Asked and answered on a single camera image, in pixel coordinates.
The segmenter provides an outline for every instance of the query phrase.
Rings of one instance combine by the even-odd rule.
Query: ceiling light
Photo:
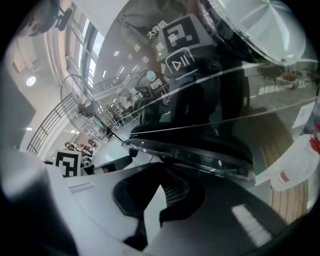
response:
[[[35,76],[30,76],[26,81],[25,81],[25,84],[26,86],[33,86],[36,82],[36,77]]]

